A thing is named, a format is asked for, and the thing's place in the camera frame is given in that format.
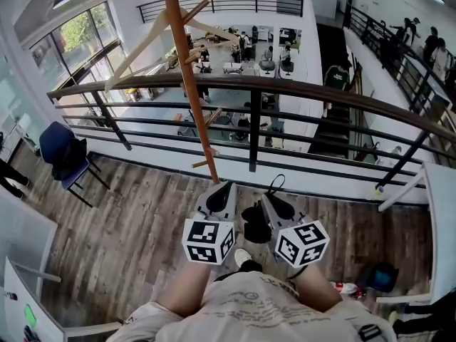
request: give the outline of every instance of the metal railing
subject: metal railing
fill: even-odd
[[[302,16],[304,0],[208,0],[202,12],[216,13],[217,11],[273,11],[280,14]],[[179,0],[182,8],[191,10],[201,0]],[[137,6],[143,23],[154,21],[165,8],[165,0]]]
[[[435,155],[441,155],[448,158],[448,160],[456,161],[456,157],[448,155],[447,153],[423,144],[429,135],[442,138],[450,143],[456,143],[456,134],[444,129],[443,127],[431,122],[427,118],[421,117],[415,113],[407,110],[400,109],[394,105],[367,98],[361,95],[347,93],[341,90],[334,90],[319,85],[312,85],[309,83],[296,82],[282,80],[278,78],[260,78],[255,76],[236,76],[233,75],[196,75],[197,85],[205,86],[211,89],[232,89],[242,90],[248,92],[247,98],[251,103],[251,108],[242,107],[221,107],[224,116],[230,120],[224,120],[222,122],[215,122],[209,126],[209,139],[213,145],[222,147],[231,147],[236,149],[243,149],[249,151],[249,157],[237,157],[232,155],[216,155],[215,157],[222,158],[225,160],[246,162],[249,163],[249,170],[254,172],[257,165],[267,167],[280,167],[288,170],[302,171],[302,172],[313,172],[322,175],[330,175],[337,177],[345,177],[356,180],[363,180],[374,182],[377,186],[384,186],[386,184],[404,185],[405,182],[397,181],[393,178],[396,175],[414,176],[416,172],[404,170],[403,166],[406,163],[420,164],[422,160],[413,157],[417,150],[424,150],[431,152]],[[128,78],[121,83],[114,86],[113,90],[125,90],[130,88],[179,88],[182,82],[182,76],[179,73],[162,74],[156,76],[139,76]],[[105,140],[113,143],[122,143],[128,150],[132,147],[148,147],[156,150],[166,150],[172,152],[181,152],[192,155],[203,155],[202,150],[193,150],[181,148],[176,145],[173,141],[188,142],[188,143],[199,143],[196,131],[196,125],[192,120],[192,116],[189,115],[187,120],[178,120],[177,118],[131,118],[128,116],[115,116],[112,110],[116,108],[141,108],[141,113],[144,113],[146,108],[177,108],[184,111],[190,110],[190,104],[185,102],[182,91],[182,102],[163,102],[160,100],[156,101],[139,101],[130,103],[107,103],[100,96],[100,92],[103,91],[105,86],[104,82],[89,83],[85,85],[77,85],[72,88],[64,88],[51,93],[48,96],[51,100],[56,103],[56,108],[59,110],[74,110],[75,108],[89,109],[99,108],[100,115],[94,115],[95,111],[92,111],[90,115],[69,115],[63,113],[63,117],[68,121],[70,127],[76,131],[76,135],[82,138],[91,138],[96,140]],[[72,105],[59,105],[59,98],[67,95],[78,94],[91,94],[95,99],[94,103],[81,103]],[[391,135],[389,133],[382,133],[369,128],[358,127],[348,123],[340,123],[326,118],[315,118],[305,115],[297,115],[293,113],[281,113],[276,110],[262,110],[261,101],[262,93],[268,94],[284,94],[296,96],[298,98],[310,98],[319,101],[331,102],[334,104],[347,105],[350,108],[363,110],[365,112],[374,113],[381,115],[386,118],[394,119],[402,123],[407,123],[413,127],[420,129],[420,134],[416,139],[411,140],[398,135]],[[205,105],[203,110],[216,110],[220,108],[215,105]],[[379,138],[385,138],[392,140],[402,146],[408,146],[407,151],[404,155],[398,155],[391,152],[384,152],[373,148],[361,147],[358,145],[350,145],[336,140],[324,140],[321,138],[312,138],[304,135],[283,133],[275,130],[260,130],[259,128],[250,128],[245,126],[239,126],[238,122],[234,118],[234,115],[246,115],[250,114],[250,123],[255,123],[260,120],[261,116],[269,116],[270,118],[278,118],[285,120],[295,120],[303,123],[313,124],[331,124],[337,128],[350,130],[357,133],[363,133],[366,135],[372,135]],[[91,125],[81,125],[80,123],[74,123],[74,120],[84,120],[86,123],[90,122]],[[122,128],[124,123],[140,123],[146,124],[144,130],[131,130],[128,128]],[[175,127],[171,131],[154,130],[151,128],[166,128]],[[235,136],[225,136],[223,140],[211,139],[211,131],[223,133],[241,133],[245,134],[245,137],[249,135],[249,142],[246,140],[238,140]],[[101,133],[115,133],[115,137],[107,138],[106,136],[100,135]],[[268,145],[259,146],[259,138],[264,136],[266,138],[280,138],[282,140],[293,140],[301,143],[318,143],[321,145],[331,145],[336,147],[342,147],[346,150],[352,150],[356,152],[364,152],[376,156],[382,156],[392,161],[397,161],[393,167],[385,165],[374,165],[372,163],[359,162],[355,160],[348,160],[338,157],[329,157],[325,155],[315,155],[305,152],[294,152],[281,148],[273,148]],[[161,140],[170,140],[170,145],[163,145],[163,143],[151,143],[145,141],[145,138],[159,138]],[[340,165],[354,166],[369,170],[377,170],[385,172],[385,176],[375,177],[366,175],[357,175],[346,173],[341,170],[329,171],[321,170],[313,167],[302,167],[297,165],[289,165],[280,162],[269,162],[264,160],[258,160],[258,154],[270,153],[275,155],[283,155],[290,157],[297,157],[307,160],[317,160],[322,162],[332,162]]]
[[[411,47],[386,28],[384,21],[378,23],[351,6],[351,0],[347,0],[344,26],[351,29],[363,44],[369,47],[382,63],[382,67],[389,72],[406,97],[409,110],[456,132],[453,120],[456,114],[452,111],[455,99],[445,83]],[[439,138],[432,137],[430,140],[433,147],[456,155],[454,145]],[[436,162],[454,167],[442,157],[437,157]]]

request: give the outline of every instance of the white cube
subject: white cube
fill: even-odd
[[[221,265],[234,246],[234,223],[186,219],[182,245],[189,261]]]
[[[315,222],[281,229],[275,252],[295,269],[319,261],[329,243],[323,225]]]

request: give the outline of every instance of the bottle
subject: bottle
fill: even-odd
[[[340,294],[353,294],[358,290],[358,287],[355,284],[350,284],[347,282],[331,281],[331,285]]]
[[[366,295],[366,291],[355,284],[331,281],[331,285],[338,293],[348,295],[352,299],[360,299]]]

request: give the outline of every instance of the desk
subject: desk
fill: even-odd
[[[383,212],[423,180],[432,224],[432,275],[429,293],[377,298],[377,303],[435,303],[456,287],[456,170],[424,162],[419,173],[378,207]]]
[[[62,327],[41,305],[36,294],[27,287],[20,272],[33,274],[34,276],[60,282],[57,276],[44,274],[11,262],[8,257],[5,264],[4,289],[6,292],[15,293],[18,300],[5,299],[6,325],[9,333],[16,341],[24,339],[24,327],[28,321],[24,316],[24,309],[29,305],[36,319],[36,325],[31,328],[42,342],[66,342],[70,337],[88,336],[92,334],[115,331],[121,327],[120,323],[101,324],[89,327]]]
[[[223,73],[242,73],[242,63],[226,62],[223,65]]]

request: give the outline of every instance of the blue chair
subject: blue chair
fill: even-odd
[[[51,123],[51,125],[49,125],[40,136],[41,157],[45,162],[50,163],[51,165],[55,164],[58,162],[60,156],[65,153],[69,142],[74,138],[75,135],[70,128],[59,122]],[[61,180],[61,183],[65,190],[68,190],[84,204],[87,204],[89,207],[93,207],[91,203],[87,202],[71,189],[72,185],[76,185],[80,189],[83,189],[77,181],[86,171],[89,171],[94,178],[110,190],[110,187],[90,168],[90,164],[94,166],[97,171],[101,172],[98,166],[85,156],[80,165],[75,167],[73,173],[66,179]]]

